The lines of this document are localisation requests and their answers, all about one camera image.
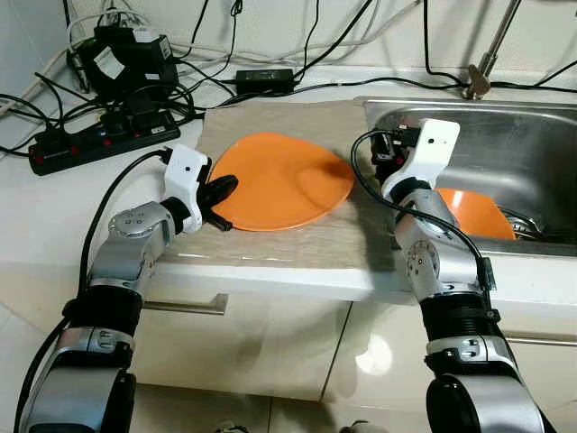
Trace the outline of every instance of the power strip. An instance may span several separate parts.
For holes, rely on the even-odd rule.
[[[179,137],[179,127],[168,111],[147,114],[144,121],[112,113],[75,134],[61,129],[38,134],[28,161],[34,173],[44,176]]]

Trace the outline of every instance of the power adapter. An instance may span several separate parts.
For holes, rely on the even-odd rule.
[[[250,69],[237,70],[236,93],[289,93],[295,89],[295,79],[292,69]]]

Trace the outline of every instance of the orange plate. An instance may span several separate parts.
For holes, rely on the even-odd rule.
[[[216,164],[210,179],[235,175],[236,191],[213,210],[235,228],[283,230],[323,217],[351,192],[349,164],[315,144],[274,133],[243,137]]]
[[[513,228],[491,197],[459,189],[436,189],[467,235],[515,239]]]

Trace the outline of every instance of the cabinet door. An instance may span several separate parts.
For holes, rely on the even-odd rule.
[[[426,343],[418,306],[355,302],[324,401],[425,411]]]
[[[178,302],[216,295],[170,294]],[[348,306],[233,293],[223,316],[144,310],[133,371],[142,383],[319,400]]]
[[[577,431],[577,348],[511,344],[533,399],[557,430]]]
[[[418,306],[355,303],[324,401],[426,412],[426,389],[434,377],[423,362],[426,343]],[[559,431],[577,431],[577,348],[511,347],[537,404]]]

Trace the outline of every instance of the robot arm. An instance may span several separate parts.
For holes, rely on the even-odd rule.
[[[205,155],[177,146],[165,174],[166,198],[112,218],[88,290],[70,307],[69,327],[24,406],[21,433],[128,432],[135,379],[127,369],[154,264],[177,234],[201,227],[203,209],[217,217],[210,207],[237,184],[230,176],[206,185],[209,168]]]
[[[457,226],[432,187],[449,162],[458,133],[458,124],[425,119],[416,148],[408,154],[400,151],[402,143],[392,143],[389,157],[402,158],[404,165],[390,176],[380,173],[385,174],[383,196]],[[403,135],[397,131],[397,137]],[[521,379],[497,325],[499,313],[490,307],[488,290],[494,280],[489,259],[477,260],[454,234],[403,212],[396,214],[395,238],[429,339],[426,364],[435,379],[426,408],[433,432],[553,431]],[[478,272],[479,266],[485,269]]]

